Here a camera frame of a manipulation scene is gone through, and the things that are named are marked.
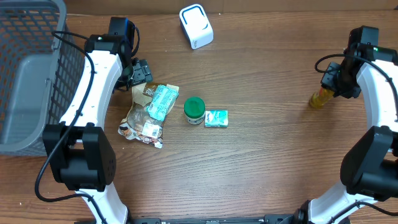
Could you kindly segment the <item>brown nut snack bag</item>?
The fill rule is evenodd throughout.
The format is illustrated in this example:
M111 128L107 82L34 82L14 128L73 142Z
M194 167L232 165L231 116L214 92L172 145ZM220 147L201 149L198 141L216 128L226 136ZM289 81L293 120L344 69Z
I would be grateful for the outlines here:
M128 140L137 140L156 148L163 146L164 121L153 119L147 112L159 85L165 85L178 91L179 87L164 83L143 83L132 88L132 106L122 119L118 133Z

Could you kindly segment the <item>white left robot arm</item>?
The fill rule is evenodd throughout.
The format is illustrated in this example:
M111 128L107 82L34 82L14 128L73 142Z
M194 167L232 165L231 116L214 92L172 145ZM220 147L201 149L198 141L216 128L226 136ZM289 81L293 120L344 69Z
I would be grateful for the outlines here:
M126 17L112 17L107 33L86 38L85 67L72 102L59 123L46 125L42 133L43 167L73 192L53 201L83 198L94 223L132 223L113 183L116 155L104 121L114 90L153 80L147 61L135 56L139 42L139 29Z

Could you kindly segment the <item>small teal tissue pack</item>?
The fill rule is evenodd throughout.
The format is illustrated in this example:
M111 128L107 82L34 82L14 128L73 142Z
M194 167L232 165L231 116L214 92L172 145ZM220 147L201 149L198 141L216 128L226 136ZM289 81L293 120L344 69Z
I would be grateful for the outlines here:
M227 110L208 110L205 111L205 127L208 128L227 128L229 125Z

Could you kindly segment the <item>yellow dish soap bottle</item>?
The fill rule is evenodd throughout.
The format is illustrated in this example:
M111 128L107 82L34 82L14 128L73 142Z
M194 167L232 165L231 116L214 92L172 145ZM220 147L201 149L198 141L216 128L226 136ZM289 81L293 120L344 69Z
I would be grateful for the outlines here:
M324 106L325 103L327 103L330 99L333 98L334 94L335 94L334 91L327 90L321 87L311 96L311 98L309 99L309 105L312 108L320 109Z

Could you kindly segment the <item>teal wet wipes pack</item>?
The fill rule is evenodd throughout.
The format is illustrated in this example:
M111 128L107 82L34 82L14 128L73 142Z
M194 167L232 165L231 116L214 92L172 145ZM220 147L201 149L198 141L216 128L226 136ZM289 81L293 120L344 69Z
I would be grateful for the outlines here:
M159 85L155 90L150 105L146 109L149 116L153 119L164 121L178 96L177 90L165 85Z

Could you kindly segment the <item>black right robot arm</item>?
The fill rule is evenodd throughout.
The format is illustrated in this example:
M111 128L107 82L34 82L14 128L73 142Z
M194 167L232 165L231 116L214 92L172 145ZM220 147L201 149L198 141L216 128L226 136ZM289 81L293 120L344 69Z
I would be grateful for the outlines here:
M349 223L349 216L369 207L391 217L376 206L397 197L397 51L378 45L379 30L361 26L349 34L347 48L324 70L320 91L313 94L312 107L330 98L357 98L362 95L367 131L345 155L340 181L322 196L307 200L282 223Z

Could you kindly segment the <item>green lid white jar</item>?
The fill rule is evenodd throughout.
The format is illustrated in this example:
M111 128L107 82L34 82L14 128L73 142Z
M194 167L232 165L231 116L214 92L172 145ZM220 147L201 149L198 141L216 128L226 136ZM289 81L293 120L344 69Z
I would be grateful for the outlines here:
M195 96L188 98L184 103L184 114L188 123L202 123L205 118L205 102Z

